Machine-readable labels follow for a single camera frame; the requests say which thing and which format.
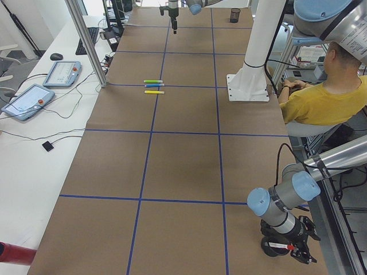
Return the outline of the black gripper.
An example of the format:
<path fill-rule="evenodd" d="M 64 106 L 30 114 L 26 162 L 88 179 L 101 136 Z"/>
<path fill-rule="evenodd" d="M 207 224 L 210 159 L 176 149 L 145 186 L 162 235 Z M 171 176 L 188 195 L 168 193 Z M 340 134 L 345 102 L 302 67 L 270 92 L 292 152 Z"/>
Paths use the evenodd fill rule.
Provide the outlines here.
<path fill-rule="evenodd" d="M 178 1 L 169 0 L 168 1 L 168 12 L 171 20 L 171 25 L 173 29 L 177 29 L 177 17 L 179 16 Z"/>
<path fill-rule="evenodd" d="M 294 228 L 286 234 L 286 238 L 290 241 L 290 245 L 295 247 L 290 253 L 291 257 L 303 264 L 317 263 L 317 260 L 309 253 L 307 244 L 308 237 L 316 241 L 321 240 L 317 235 L 313 221 L 308 216 L 300 215 L 295 220 Z"/>

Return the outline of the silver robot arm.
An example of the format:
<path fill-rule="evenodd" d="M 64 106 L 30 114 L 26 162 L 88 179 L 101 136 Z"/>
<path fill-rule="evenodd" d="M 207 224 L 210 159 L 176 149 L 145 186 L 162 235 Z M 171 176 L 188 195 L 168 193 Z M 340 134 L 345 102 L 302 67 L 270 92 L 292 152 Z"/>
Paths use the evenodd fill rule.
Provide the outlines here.
<path fill-rule="evenodd" d="M 287 82 L 278 100 L 286 124 L 331 128 L 348 121 L 366 105 L 366 77 L 358 75 L 358 68 L 366 60 L 366 2 L 350 1 L 325 21 L 307 19 L 307 8 L 321 12 L 324 4 L 297 1 L 294 10 L 296 27 L 329 45 L 323 63 L 327 79 L 311 86 Z M 249 193 L 248 206 L 261 218 L 265 254 L 274 257 L 285 253 L 304 264 L 314 262 L 307 240 L 318 239 L 315 226 L 308 217 L 295 217 L 291 211 L 320 194 L 320 179 L 348 169 L 346 159 L 332 160 L 333 155 L 364 145 L 356 140 L 315 155 L 305 162 L 303 170 L 285 169 L 282 183 Z"/>
<path fill-rule="evenodd" d="M 188 0 L 184 1 L 186 6 L 189 8 L 190 12 L 193 15 L 196 15 L 201 12 L 202 8 L 214 5 L 216 3 L 221 2 L 221 0 Z M 170 17 L 171 27 L 174 33 L 177 32 L 177 17 L 179 16 L 179 8 L 177 0 L 169 0 L 166 6 L 160 6 L 159 11 L 161 16 L 164 15 L 165 11 L 168 11 L 168 15 Z"/>

